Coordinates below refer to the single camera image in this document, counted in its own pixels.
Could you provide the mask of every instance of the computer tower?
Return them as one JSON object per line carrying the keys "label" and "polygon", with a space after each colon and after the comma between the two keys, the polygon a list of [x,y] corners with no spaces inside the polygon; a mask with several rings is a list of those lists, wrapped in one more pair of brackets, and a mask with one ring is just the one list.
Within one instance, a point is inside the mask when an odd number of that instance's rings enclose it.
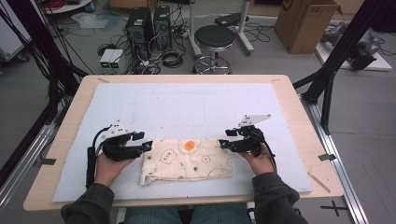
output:
{"label": "computer tower", "polygon": [[138,53],[141,59],[148,60],[154,48],[154,29],[149,7],[134,7],[125,30],[132,52]]}
{"label": "computer tower", "polygon": [[156,6],[154,11],[154,32],[157,36],[157,49],[172,47],[171,9],[169,6]]}

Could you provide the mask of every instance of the table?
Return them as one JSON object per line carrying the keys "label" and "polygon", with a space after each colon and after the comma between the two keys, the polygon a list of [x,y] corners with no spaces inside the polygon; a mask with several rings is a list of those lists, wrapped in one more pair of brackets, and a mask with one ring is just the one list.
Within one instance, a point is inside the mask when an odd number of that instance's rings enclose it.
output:
{"label": "table", "polygon": [[[329,161],[321,161],[318,156],[325,153],[309,117],[298,98],[288,77],[282,75],[234,75],[234,76],[196,76],[196,75],[158,75],[158,76],[88,76],[83,79],[73,103],[64,118],[47,158],[56,159],[54,165],[42,166],[24,202],[28,211],[60,209],[63,203],[53,203],[52,197],[61,178],[63,164],[72,146],[85,111],[90,105],[95,88],[99,83],[271,83],[285,120],[290,127],[294,143],[302,158],[304,168],[313,191],[301,195],[302,198],[340,197],[343,187]],[[198,204],[250,202],[252,196],[183,198],[173,200],[139,200],[114,202],[114,206],[144,206],[165,204]]]}

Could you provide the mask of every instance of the beige fabric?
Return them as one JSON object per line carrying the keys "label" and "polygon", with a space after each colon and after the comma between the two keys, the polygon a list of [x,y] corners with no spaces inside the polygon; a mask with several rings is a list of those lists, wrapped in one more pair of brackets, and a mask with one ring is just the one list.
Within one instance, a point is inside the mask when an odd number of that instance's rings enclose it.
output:
{"label": "beige fabric", "polygon": [[161,180],[202,180],[232,176],[230,153],[217,139],[154,141],[144,154],[141,185]]}

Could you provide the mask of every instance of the hand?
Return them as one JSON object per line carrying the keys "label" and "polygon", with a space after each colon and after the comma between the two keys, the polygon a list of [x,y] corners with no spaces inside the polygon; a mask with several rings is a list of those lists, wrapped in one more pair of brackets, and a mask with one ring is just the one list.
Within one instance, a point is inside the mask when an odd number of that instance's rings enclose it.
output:
{"label": "hand", "polygon": [[113,161],[104,153],[100,154],[96,163],[96,177],[93,183],[103,184],[110,187],[117,177],[119,177],[123,168],[129,165],[134,159],[125,161]]}
{"label": "hand", "polygon": [[268,154],[266,154],[267,151],[268,150],[266,150],[265,145],[262,145],[262,154],[258,157],[254,157],[247,152],[240,152],[239,155],[247,160],[254,174],[262,175],[274,172],[274,166],[272,165]]}

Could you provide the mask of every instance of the cardboard box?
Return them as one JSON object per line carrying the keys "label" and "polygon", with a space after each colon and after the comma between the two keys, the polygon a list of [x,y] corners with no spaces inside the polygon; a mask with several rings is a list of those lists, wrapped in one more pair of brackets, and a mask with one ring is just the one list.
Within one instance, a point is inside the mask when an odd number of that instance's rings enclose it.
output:
{"label": "cardboard box", "polygon": [[115,8],[149,7],[153,12],[155,6],[157,0],[110,0],[110,7]]}
{"label": "cardboard box", "polygon": [[276,34],[289,53],[313,53],[337,8],[333,0],[284,0]]}
{"label": "cardboard box", "polygon": [[334,0],[340,5],[342,13],[357,13],[364,0]]}

